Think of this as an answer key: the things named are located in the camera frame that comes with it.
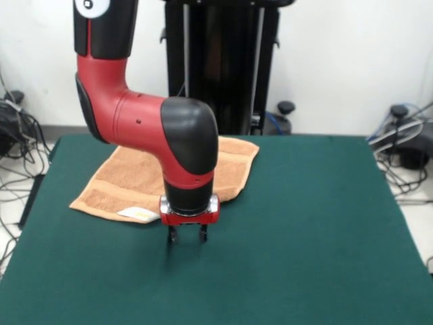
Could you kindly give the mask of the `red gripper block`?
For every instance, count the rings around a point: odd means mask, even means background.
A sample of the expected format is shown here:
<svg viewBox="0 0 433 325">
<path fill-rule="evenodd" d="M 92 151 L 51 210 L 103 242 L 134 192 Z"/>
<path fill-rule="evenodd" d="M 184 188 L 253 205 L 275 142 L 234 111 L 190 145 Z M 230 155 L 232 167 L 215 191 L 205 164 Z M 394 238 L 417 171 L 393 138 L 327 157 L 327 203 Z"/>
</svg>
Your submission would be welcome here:
<svg viewBox="0 0 433 325">
<path fill-rule="evenodd" d="M 204 212 L 192 216 L 184 216 L 175 213 L 168 203 L 165 195 L 160 197 L 160 219 L 164 225 L 168 226 L 168 244 L 176 244 L 178 241 L 177 229 L 175 226 L 183 224 L 200 224 L 199 239 L 200 242 L 206 242 L 208 239 L 208 225 L 216 223 L 219 220 L 221 204 L 219 197 L 213 194 L 210 197 L 208 206 Z"/>
</svg>

